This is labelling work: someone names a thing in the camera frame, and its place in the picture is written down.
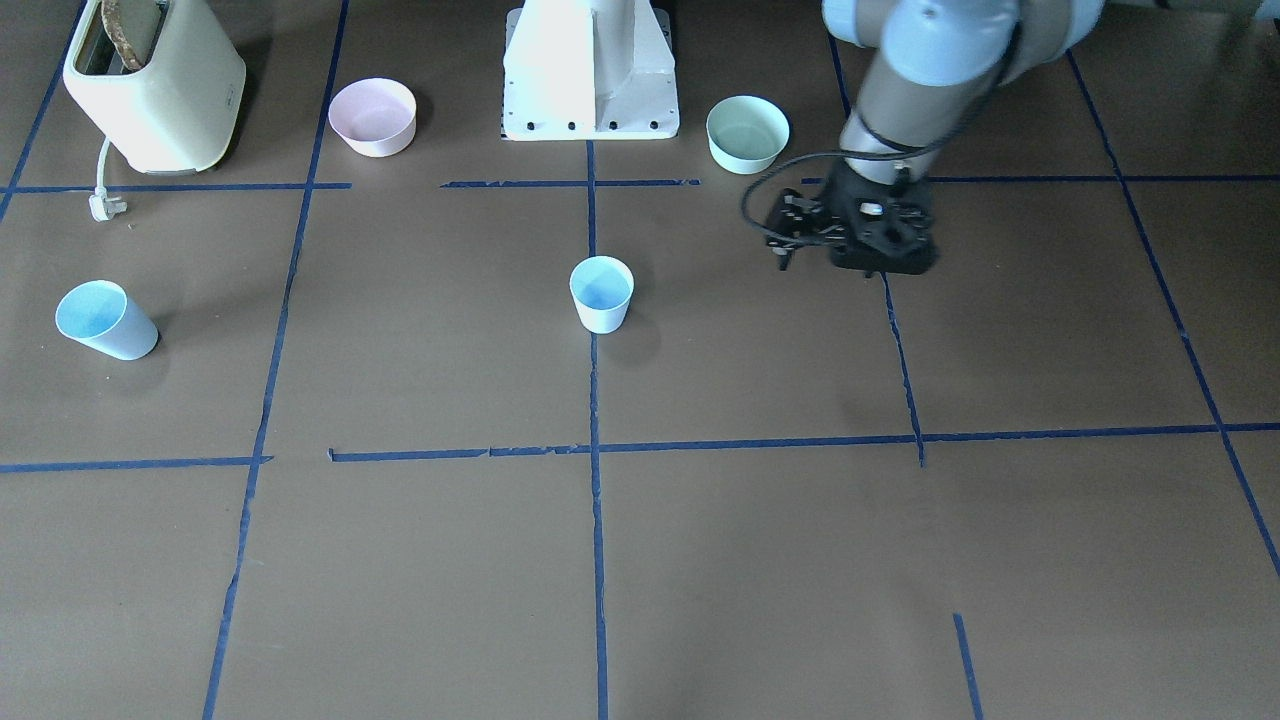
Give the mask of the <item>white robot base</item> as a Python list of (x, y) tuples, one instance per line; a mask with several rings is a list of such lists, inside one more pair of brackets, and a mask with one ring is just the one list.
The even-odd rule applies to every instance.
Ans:
[(650, 1), (526, 1), (506, 15), (502, 63), (509, 141), (678, 135), (672, 22)]

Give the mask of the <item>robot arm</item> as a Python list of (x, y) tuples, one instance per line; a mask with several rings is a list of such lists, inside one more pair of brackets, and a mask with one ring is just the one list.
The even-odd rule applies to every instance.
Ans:
[(765, 223), (780, 269), (800, 249), (835, 266), (919, 275), (938, 251), (928, 174), (995, 92), (1061, 58), (1102, 1), (826, 1), (831, 37), (876, 51), (813, 197), (783, 191)]

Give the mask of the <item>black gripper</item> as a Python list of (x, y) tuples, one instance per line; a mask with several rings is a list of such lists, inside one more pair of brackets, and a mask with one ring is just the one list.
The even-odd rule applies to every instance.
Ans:
[(782, 192), (765, 228), (765, 243), (786, 272), (804, 247), (833, 247), (836, 266), (864, 272), (920, 275), (938, 259), (933, 241), (932, 187), (906, 170), (891, 184), (859, 176), (846, 161), (832, 165), (826, 178), (826, 205), (795, 190)]

